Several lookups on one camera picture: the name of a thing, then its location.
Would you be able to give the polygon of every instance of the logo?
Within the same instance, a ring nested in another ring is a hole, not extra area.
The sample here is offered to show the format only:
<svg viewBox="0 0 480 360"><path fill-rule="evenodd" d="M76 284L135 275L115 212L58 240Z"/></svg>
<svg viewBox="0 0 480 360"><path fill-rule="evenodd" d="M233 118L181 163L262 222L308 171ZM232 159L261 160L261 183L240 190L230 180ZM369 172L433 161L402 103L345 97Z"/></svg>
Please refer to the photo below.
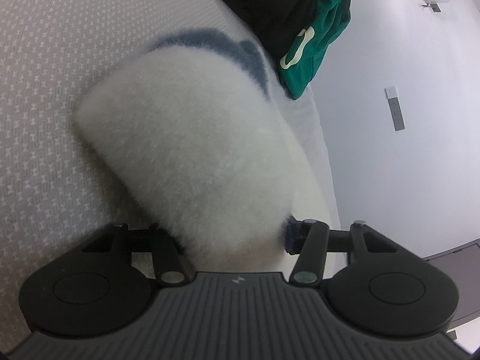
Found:
<svg viewBox="0 0 480 360"><path fill-rule="evenodd" d="M234 282L235 284L240 285L240 284L246 282L246 280L245 280L243 277L238 276L238 277L236 277L235 279L232 279L232 282Z"/></svg>
<svg viewBox="0 0 480 360"><path fill-rule="evenodd" d="M282 69L288 69L290 66L297 64L298 61L300 61L300 58L302 57L302 54L303 54L303 49L305 48L307 43L313 39L315 35L315 30L312 27L309 27L308 30L301 30L297 36L302 36L302 35L305 35L305 37L300 43L300 46L298 46L298 49L295 52L295 55L293 56L292 60L287 64L285 64L285 59L287 57L286 54L283 56L282 59L280 59L280 66L282 67Z"/></svg>

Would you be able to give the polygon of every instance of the patterned fabric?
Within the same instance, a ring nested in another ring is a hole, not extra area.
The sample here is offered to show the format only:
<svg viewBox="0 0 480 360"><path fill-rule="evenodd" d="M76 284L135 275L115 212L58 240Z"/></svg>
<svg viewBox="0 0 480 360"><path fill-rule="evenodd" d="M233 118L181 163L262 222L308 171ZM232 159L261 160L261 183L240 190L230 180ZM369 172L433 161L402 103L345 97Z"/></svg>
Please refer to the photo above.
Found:
<svg viewBox="0 0 480 360"><path fill-rule="evenodd" d="M257 46L252 41L242 40L237 43L231 40L225 33L214 28L202 28L201 30L181 32L162 39L159 42L155 42L152 47L148 47L148 51L175 44L211 50L231 59L239 64L242 70L246 71L256 81L268 98L268 79L264 66L265 63Z"/></svg>
<svg viewBox="0 0 480 360"><path fill-rule="evenodd" d="M29 332L17 303L28 275L112 219L146 221L78 138L75 101L157 37L205 27L258 46L221 0L0 0L1 351Z"/></svg>

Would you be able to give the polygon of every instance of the metal screw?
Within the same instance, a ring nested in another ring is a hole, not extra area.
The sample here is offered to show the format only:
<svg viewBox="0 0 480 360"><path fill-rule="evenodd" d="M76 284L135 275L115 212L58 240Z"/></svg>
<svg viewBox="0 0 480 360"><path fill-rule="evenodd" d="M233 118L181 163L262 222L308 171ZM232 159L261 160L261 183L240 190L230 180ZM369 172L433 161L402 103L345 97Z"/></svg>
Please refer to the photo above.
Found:
<svg viewBox="0 0 480 360"><path fill-rule="evenodd" d="M313 272L300 271L294 274L293 278L297 283L311 284L317 281L318 277Z"/></svg>
<svg viewBox="0 0 480 360"><path fill-rule="evenodd" d="M168 271L163 273L162 276L160 276L160 279L164 283L178 284L185 280L185 275L182 272L178 271Z"/></svg>

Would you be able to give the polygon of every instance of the black plastic device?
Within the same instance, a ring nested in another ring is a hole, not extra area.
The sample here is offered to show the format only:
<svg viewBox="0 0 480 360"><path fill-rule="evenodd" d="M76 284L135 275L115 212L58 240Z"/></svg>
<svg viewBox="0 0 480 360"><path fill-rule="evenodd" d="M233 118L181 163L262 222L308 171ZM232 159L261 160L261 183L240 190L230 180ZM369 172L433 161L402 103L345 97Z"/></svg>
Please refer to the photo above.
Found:
<svg viewBox="0 0 480 360"><path fill-rule="evenodd" d="M31 275L19 304L32 330L10 360L461 360L445 331L458 291L444 273L358 221L350 231L289 221L281 273L199 272L156 225L119 223ZM155 280L131 266L150 252ZM327 252L349 264L323 279Z"/></svg>

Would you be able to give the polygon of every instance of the ribbed black surface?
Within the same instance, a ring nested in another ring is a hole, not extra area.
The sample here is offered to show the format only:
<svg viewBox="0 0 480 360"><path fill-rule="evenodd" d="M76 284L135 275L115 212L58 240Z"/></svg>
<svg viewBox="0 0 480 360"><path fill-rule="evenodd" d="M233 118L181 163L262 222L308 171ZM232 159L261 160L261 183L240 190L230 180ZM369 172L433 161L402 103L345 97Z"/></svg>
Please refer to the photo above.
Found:
<svg viewBox="0 0 480 360"><path fill-rule="evenodd" d="M34 333L11 360L460 360L445 335L394 341L338 320L312 289L281 274L198 274L160 291L130 326L99 338Z"/></svg>

